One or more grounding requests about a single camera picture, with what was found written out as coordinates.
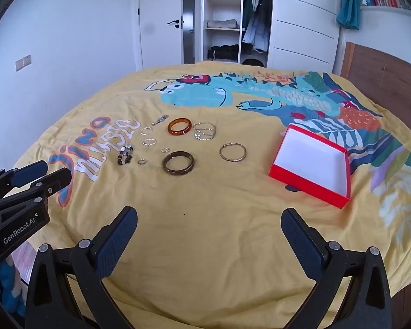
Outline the left gloved hand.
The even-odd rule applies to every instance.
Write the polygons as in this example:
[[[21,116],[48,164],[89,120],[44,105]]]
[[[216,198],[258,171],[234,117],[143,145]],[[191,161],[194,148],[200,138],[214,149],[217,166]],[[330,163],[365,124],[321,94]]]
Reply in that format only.
[[[0,288],[4,309],[10,314],[25,318],[28,287],[21,281],[21,275],[11,256],[0,263]]]

